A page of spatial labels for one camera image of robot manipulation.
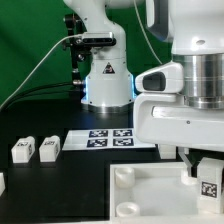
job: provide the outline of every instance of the small white cube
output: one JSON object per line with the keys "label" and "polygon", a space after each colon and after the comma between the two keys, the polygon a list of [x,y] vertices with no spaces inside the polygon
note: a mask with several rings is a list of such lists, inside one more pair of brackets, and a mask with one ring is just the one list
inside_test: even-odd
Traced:
{"label": "small white cube", "polygon": [[20,138],[12,148],[13,163],[28,163],[35,152],[35,139],[33,137]]}
{"label": "small white cube", "polygon": [[222,174],[224,161],[203,158],[198,166],[199,196],[198,209],[220,214],[224,210]]}
{"label": "small white cube", "polygon": [[159,155],[161,159],[176,159],[176,146],[159,145]]}
{"label": "small white cube", "polygon": [[40,146],[40,161],[41,162],[55,162],[60,152],[60,138],[52,136],[45,138]]}
{"label": "small white cube", "polygon": [[0,173],[0,196],[5,190],[5,181],[4,181],[4,176],[3,173]]}

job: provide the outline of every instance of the black cable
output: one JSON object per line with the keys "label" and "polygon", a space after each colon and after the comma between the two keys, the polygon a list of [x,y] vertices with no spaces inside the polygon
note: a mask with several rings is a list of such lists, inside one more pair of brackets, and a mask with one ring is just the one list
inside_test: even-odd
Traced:
{"label": "black cable", "polygon": [[29,93],[36,92],[36,91],[43,90],[43,89],[51,89],[51,88],[62,87],[62,86],[72,86],[72,83],[71,82],[62,82],[62,83],[38,86],[38,87],[35,87],[35,88],[32,88],[32,89],[28,89],[26,91],[23,91],[23,92],[17,94],[15,97],[24,96],[24,95],[27,95]]}
{"label": "black cable", "polygon": [[56,84],[44,85],[44,86],[39,86],[39,87],[35,87],[35,88],[32,88],[32,89],[25,90],[25,91],[23,91],[21,93],[18,93],[16,96],[14,96],[2,108],[2,111],[5,110],[6,108],[8,108],[8,106],[11,105],[14,101],[17,101],[19,97],[23,97],[23,96],[25,97],[26,95],[28,95],[30,93],[33,93],[33,92],[36,92],[36,91],[45,90],[45,89],[51,89],[51,88],[57,88],[57,87],[63,87],[63,86],[72,86],[72,83],[70,83],[70,82],[56,83]]}
{"label": "black cable", "polygon": [[62,93],[70,93],[70,92],[74,92],[74,91],[73,90],[65,90],[65,91],[59,91],[59,92],[43,92],[43,93],[26,94],[24,96],[17,96],[15,98],[13,98],[13,100],[10,101],[7,105],[5,105],[5,107],[2,109],[2,111],[9,108],[15,101],[21,100],[26,97],[41,96],[41,95],[48,95],[48,94],[62,94]]}

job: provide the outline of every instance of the green screen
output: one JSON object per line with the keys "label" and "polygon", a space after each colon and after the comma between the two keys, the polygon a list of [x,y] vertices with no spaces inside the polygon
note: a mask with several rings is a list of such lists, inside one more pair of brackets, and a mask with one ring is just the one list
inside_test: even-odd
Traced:
{"label": "green screen", "polygon": [[[23,82],[51,47],[67,35],[63,17],[72,13],[72,10],[63,0],[0,0],[0,3],[0,103],[2,103]],[[145,4],[138,8],[145,25]],[[143,37],[134,8],[108,10],[107,15],[126,31],[129,71],[136,76],[158,66]],[[148,31],[146,32],[159,58],[163,63],[168,62],[170,45],[159,42]],[[80,71],[82,77],[88,74],[89,61],[80,64]],[[71,81],[70,52],[58,47],[23,90],[67,81]]]}

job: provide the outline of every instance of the black table surface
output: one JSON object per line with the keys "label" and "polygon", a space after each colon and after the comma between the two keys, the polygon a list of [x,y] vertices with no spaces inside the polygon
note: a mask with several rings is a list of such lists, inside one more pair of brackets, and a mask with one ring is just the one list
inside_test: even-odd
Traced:
{"label": "black table surface", "polygon": [[[6,190],[0,197],[0,223],[50,223],[109,219],[110,164],[159,162],[156,148],[61,151],[55,163],[40,163],[44,138],[69,130],[132,128],[132,112],[96,114],[79,101],[18,102],[0,114],[0,172]],[[36,151],[28,164],[13,164],[11,149],[33,136]]]}

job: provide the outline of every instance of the cable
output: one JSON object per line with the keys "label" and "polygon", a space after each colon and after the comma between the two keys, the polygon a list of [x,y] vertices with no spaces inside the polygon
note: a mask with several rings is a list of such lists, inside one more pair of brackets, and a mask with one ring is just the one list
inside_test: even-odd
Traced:
{"label": "cable", "polygon": [[146,40],[146,42],[147,42],[147,44],[149,46],[149,49],[152,52],[153,56],[156,58],[156,60],[159,62],[159,64],[162,65],[163,63],[160,61],[159,57],[156,55],[156,53],[155,53],[151,43],[149,42],[149,39],[148,39],[147,35],[146,35],[146,32],[144,30],[144,27],[143,27],[143,24],[142,24],[142,21],[141,21],[139,12],[138,12],[138,7],[137,7],[137,4],[136,4],[136,0],[134,0],[134,5],[135,5],[135,12],[136,12],[136,16],[138,18],[139,25],[140,25],[140,27],[142,29],[142,33],[143,33],[143,35],[145,37],[145,40]]}
{"label": "cable", "polygon": [[45,89],[52,89],[52,88],[58,88],[58,87],[64,87],[64,86],[73,86],[70,82],[64,82],[64,83],[56,83],[56,84],[50,84],[50,85],[44,85],[44,86],[38,86],[32,89],[28,89],[24,92],[21,92],[17,94],[16,96],[13,96],[4,106],[2,107],[2,111],[8,107],[9,104],[12,104],[14,101],[17,100],[18,97],[22,97],[25,95],[28,95],[30,93],[40,91],[40,90],[45,90]]}
{"label": "cable", "polygon": [[48,95],[48,94],[62,94],[62,93],[69,93],[69,92],[74,92],[72,90],[65,90],[65,91],[59,91],[59,92],[43,92],[43,93],[34,93],[34,94],[27,94],[27,95],[24,95],[24,96],[16,96],[11,102],[8,102],[3,110],[6,110],[8,107],[10,107],[15,101],[17,100],[21,100],[23,98],[26,98],[26,97],[32,97],[32,96],[41,96],[41,95]]}
{"label": "cable", "polygon": [[55,84],[50,84],[50,85],[38,86],[38,87],[35,87],[35,88],[32,88],[32,89],[28,89],[24,92],[21,92],[18,95],[16,95],[15,97],[24,96],[24,95],[27,95],[29,93],[44,90],[44,89],[51,89],[51,88],[57,88],[57,87],[63,87],[63,86],[73,86],[73,84],[70,83],[70,82],[62,82],[62,83],[55,83]]}
{"label": "cable", "polygon": [[31,78],[31,76],[34,74],[34,72],[40,67],[40,65],[48,58],[48,56],[54,51],[54,49],[63,41],[69,39],[69,38],[74,38],[78,37],[79,35],[72,35],[68,37],[64,37],[60,41],[58,41],[52,48],[51,50],[44,56],[44,58],[37,64],[37,66],[33,69],[33,71],[27,76],[27,78],[23,81],[23,83],[2,103],[0,106],[0,112],[2,111],[2,108],[4,108],[4,105],[8,103],[10,99],[12,99],[19,91],[22,89],[22,87],[27,83],[27,81]]}

